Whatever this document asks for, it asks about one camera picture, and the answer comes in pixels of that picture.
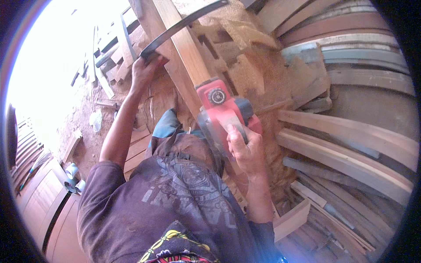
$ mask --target broom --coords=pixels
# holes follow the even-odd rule
[[[31,170],[29,170],[28,175],[26,176],[24,182],[22,183],[21,187],[19,188],[19,192],[22,191],[23,187],[25,186],[25,184],[27,183],[29,177],[31,176],[31,173],[37,169],[38,167],[40,167],[41,165],[43,165],[46,161],[48,161],[48,159],[50,159],[50,157],[52,156],[51,151],[48,149],[44,149],[43,152],[39,155],[39,157],[37,158],[37,160],[35,161],[34,165],[32,166]]]

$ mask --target hand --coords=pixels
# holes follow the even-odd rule
[[[129,95],[140,98],[144,89],[152,82],[155,71],[162,67],[164,63],[164,57],[159,56],[151,61],[148,66],[145,66],[144,59],[142,57],[138,58],[132,66],[132,86]]]
[[[253,132],[244,125],[243,127],[248,139],[247,145],[238,129],[233,125],[228,125],[226,140],[228,141],[229,151],[236,159],[240,169],[248,177],[266,174],[262,135]]]

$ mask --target metal blade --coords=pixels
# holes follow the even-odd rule
[[[141,53],[140,56],[146,60],[153,60],[148,59],[151,54],[155,53],[155,50],[162,45],[165,41],[170,39],[173,35],[175,35],[178,31],[182,30],[186,26],[190,25],[194,20],[228,4],[228,0],[219,0],[210,5],[207,5],[192,14],[188,15],[186,18],[180,20],[178,23],[164,31],[160,34],[157,38],[154,39]]]

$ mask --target man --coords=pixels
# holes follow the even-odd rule
[[[133,64],[133,80],[90,172],[79,204],[79,244],[92,262],[282,262],[261,135],[232,125],[229,150],[248,176],[247,216],[215,172],[200,131],[178,129],[173,109],[152,134],[145,160],[123,176],[133,122],[162,57]]]

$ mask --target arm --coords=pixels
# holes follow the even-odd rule
[[[140,99],[151,83],[155,70],[163,66],[163,63],[162,57],[155,59],[148,66],[144,65],[142,58],[133,63],[132,86],[102,144],[100,162],[112,161],[124,168]]]
[[[263,154],[263,139],[258,133],[244,126],[248,144],[244,144],[241,133],[232,125],[228,126],[229,151],[240,169],[248,177],[247,214],[255,223],[273,221],[272,200]]]

